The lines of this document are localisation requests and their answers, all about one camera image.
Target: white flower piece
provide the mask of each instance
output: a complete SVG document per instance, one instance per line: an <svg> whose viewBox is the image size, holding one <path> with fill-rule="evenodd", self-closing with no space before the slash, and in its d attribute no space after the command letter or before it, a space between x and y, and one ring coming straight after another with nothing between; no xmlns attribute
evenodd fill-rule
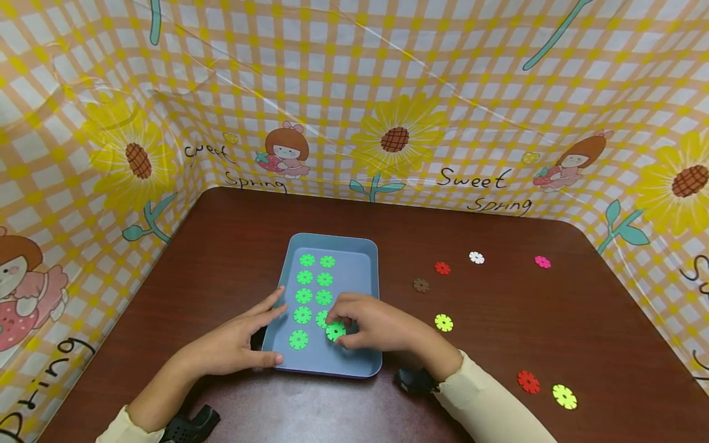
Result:
<svg viewBox="0 0 709 443"><path fill-rule="evenodd" d="M485 262L485 257L483 257L483 254L480 252L473 251L468 254L468 257L470 257L470 261L475 264L483 264Z"/></svg>

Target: cartoon girl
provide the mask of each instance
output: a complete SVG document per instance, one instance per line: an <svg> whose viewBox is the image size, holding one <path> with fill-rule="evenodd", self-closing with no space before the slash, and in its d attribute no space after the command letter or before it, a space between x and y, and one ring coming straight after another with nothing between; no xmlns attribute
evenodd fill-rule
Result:
<svg viewBox="0 0 709 443"><path fill-rule="evenodd" d="M56 321L67 305L69 277L60 265L45 272L35 269L42 264L42 250L32 240L6 235L0 227L0 307L7 311L14 305L20 318L36 318L32 329L38 329L49 317Z"/></svg>
<svg viewBox="0 0 709 443"><path fill-rule="evenodd" d="M271 131L266 137L266 154L256 156L263 169L276 172L289 179L308 175L310 168L302 164L310 154L308 141L303 136L302 125L283 122L283 128Z"/></svg>
<svg viewBox="0 0 709 443"><path fill-rule="evenodd" d="M552 168L545 167L535 175L532 183L544 189L544 192L558 191L565 186L571 186L583 177L580 169L587 168L595 162L605 149L605 142L613 131L599 130L591 137L571 146Z"/></svg>

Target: sunflower center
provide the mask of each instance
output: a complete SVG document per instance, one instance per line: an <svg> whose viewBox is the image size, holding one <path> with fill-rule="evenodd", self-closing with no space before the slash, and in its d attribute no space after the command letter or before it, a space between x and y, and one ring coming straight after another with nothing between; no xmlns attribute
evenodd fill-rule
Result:
<svg viewBox="0 0 709 443"><path fill-rule="evenodd" d="M137 178L144 180L152 174L150 158L138 143L130 143L125 147L125 158L128 160L130 170Z"/></svg>
<svg viewBox="0 0 709 443"><path fill-rule="evenodd" d="M709 181L709 169L702 164L695 164L684 169L672 181L672 193L680 198L698 193Z"/></svg>
<svg viewBox="0 0 709 443"><path fill-rule="evenodd" d="M408 130L401 126L386 131L381 138L381 148L387 152L399 152L406 143L408 143Z"/></svg>

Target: pink flower piece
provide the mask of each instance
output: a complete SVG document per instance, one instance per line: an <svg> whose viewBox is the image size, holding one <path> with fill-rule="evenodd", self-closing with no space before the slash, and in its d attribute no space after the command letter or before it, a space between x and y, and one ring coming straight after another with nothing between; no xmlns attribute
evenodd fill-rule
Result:
<svg viewBox="0 0 709 443"><path fill-rule="evenodd" d="M552 267L552 263L549 261L549 259L546 257L542 257L541 255L537 255L536 257L534 257L534 261L540 268L549 269L550 267Z"/></svg>

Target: child's right hand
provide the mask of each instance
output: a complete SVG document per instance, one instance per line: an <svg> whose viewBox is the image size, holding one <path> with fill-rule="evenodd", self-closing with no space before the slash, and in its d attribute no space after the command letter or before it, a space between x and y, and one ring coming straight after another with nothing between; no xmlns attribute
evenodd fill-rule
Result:
<svg viewBox="0 0 709 443"><path fill-rule="evenodd" d="M343 335L337 344L345 349L369 347L379 351L410 351L421 335L431 331L421 320L371 296L343 292L325 323L357 322L357 334Z"/></svg>
<svg viewBox="0 0 709 443"><path fill-rule="evenodd" d="M379 351L409 351L437 381L444 381L463 363L458 349L421 320L371 296L344 292L325 323L357 322L359 332L343 335L337 343L345 349L363 347Z"/></svg>

